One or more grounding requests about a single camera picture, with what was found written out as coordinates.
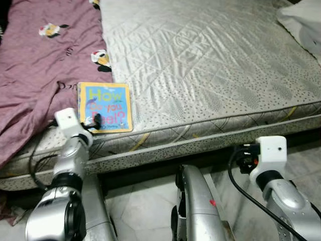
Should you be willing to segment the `silver right robot leg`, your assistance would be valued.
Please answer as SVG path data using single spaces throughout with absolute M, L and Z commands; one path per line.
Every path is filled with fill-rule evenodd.
M 172 241 L 232 241 L 199 168 L 181 165 L 175 186 L 178 199 L 171 211 Z

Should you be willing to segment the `silver left robot leg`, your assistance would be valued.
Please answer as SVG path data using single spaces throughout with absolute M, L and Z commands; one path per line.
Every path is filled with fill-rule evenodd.
M 86 219 L 83 241 L 118 241 L 114 224 L 106 210 L 105 195 L 95 174 L 83 179 L 82 203 Z

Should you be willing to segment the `white quilted mattress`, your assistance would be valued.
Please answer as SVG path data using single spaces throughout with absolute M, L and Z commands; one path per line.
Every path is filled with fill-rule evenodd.
M 278 22 L 287 0 L 107 0 L 114 83 L 130 88 L 133 130 L 96 135 L 101 174 L 321 125 L 317 60 Z M 36 188 L 28 163 L 66 141 L 48 126 L 0 168 L 0 190 Z

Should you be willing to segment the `purple printed blanket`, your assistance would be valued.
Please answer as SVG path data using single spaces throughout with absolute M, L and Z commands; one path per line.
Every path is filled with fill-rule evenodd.
M 0 42 L 0 169 L 55 112 L 76 106 L 79 82 L 113 81 L 103 39 L 107 0 L 11 2 Z

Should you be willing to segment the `silver robot leg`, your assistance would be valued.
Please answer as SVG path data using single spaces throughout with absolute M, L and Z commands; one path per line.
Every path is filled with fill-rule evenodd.
M 118 241 L 114 224 L 106 210 L 105 195 L 95 174 L 83 179 L 82 203 L 86 219 L 83 241 Z
M 175 186 L 178 199 L 171 211 L 172 241 L 232 241 L 199 168 L 181 165 Z

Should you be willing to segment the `white pillow with green tree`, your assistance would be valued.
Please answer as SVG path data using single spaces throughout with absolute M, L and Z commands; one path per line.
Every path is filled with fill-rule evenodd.
M 321 61 L 321 0 L 301 0 L 280 8 L 277 20 L 318 63 Z

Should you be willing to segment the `children's book yellow blue cover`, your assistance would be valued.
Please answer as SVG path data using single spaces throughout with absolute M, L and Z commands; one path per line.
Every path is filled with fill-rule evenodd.
M 130 88 L 126 83 L 79 82 L 78 115 L 83 123 L 101 114 L 101 128 L 94 134 L 124 133 L 133 130 Z

